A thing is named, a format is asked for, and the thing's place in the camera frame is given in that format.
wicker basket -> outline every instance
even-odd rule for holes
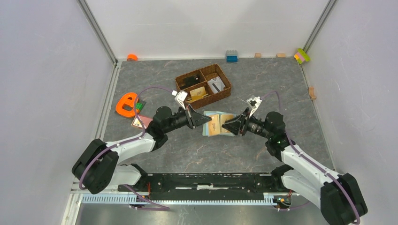
[[[201,99],[198,99],[194,102],[191,102],[190,104],[192,105],[192,108],[198,109],[205,105],[211,104],[213,102],[216,102],[218,100],[221,100],[221,99],[226,98],[231,95],[231,87],[232,87],[231,83],[228,80],[228,78],[225,76],[224,72],[221,70],[221,68],[218,64],[213,64],[208,67],[200,68],[195,71],[192,71],[187,74],[176,77],[177,90],[181,91],[181,87],[185,86],[184,78],[193,76],[193,75],[199,75],[200,83],[183,89],[184,91],[186,91],[188,93],[187,98],[191,97],[191,95],[190,95],[191,90],[197,89],[199,87],[205,87],[208,95]],[[210,89],[207,81],[209,81],[210,79],[215,78],[217,76],[219,76],[221,78],[222,82],[225,85],[225,89],[214,94],[212,92],[212,90]]]

gray wall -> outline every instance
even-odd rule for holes
[[[365,197],[364,224],[396,224],[397,8],[338,1],[304,66],[336,168],[354,175]]]
[[[112,64],[75,0],[2,1],[0,224],[59,224]]]

orange object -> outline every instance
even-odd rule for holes
[[[308,94],[310,95],[310,98],[312,101],[314,101],[316,99],[316,96],[314,94],[314,87],[309,87],[308,88]]]
[[[123,95],[123,97],[120,99],[120,101],[116,105],[116,112],[120,114],[121,116],[127,117],[127,118],[133,118],[136,114],[134,113],[134,100],[136,99],[137,94],[134,92],[129,92]],[[131,110],[126,110],[124,109],[126,106],[130,106]]]
[[[286,58],[286,54],[285,53],[278,53],[276,54],[277,58]]]
[[[138,60],[138,58],[134,54],[130,54],[127,56],[127,61],[137,61],[137,60]]]

gray marble floor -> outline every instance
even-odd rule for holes
[[[333,168],[319,122],[307,92],[307,85],[298,63],[293,58],[240,59],[237,63],[214,60],[160,60],[123,62],[113,96],[104,141],[114,141],[136,135],[132,119],[118,115],[115,107],[127,92],[140,92],[143,88],[159,85],[176,89],[174,78],[195,69],[217,63],[232,84],[231,96],[198,109],[241,113],[251,95],[262,96],[271,90],[281,94],[284,120],[292,139],[310,156]],[[178,106],[172,95],[163,90],[148,90],[141,97],[146,101],[140,113],[152,117],[160,106],[174,112]],[[263,100],[255,113],[265,118],[277,111],[276,96]],[[202,128],[187,127],[168,134],[168,142],[160,149],[135,156],[126,163],[137,163],[149,173],[210,173],[210,172],[270,172],[281,163],[270,156],[266,139],[247,133],[243,137],[202,136]]]

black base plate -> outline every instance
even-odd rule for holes
[[[275,188],[271,174],[262,172],[143,174],[132,187],[136,191],[147,192],[148,184],[151,200],[264,200],[264,192],[289,192]],[[198,190],[198,185],[224,189]],[[129,190],[119,185],[118,191]]]

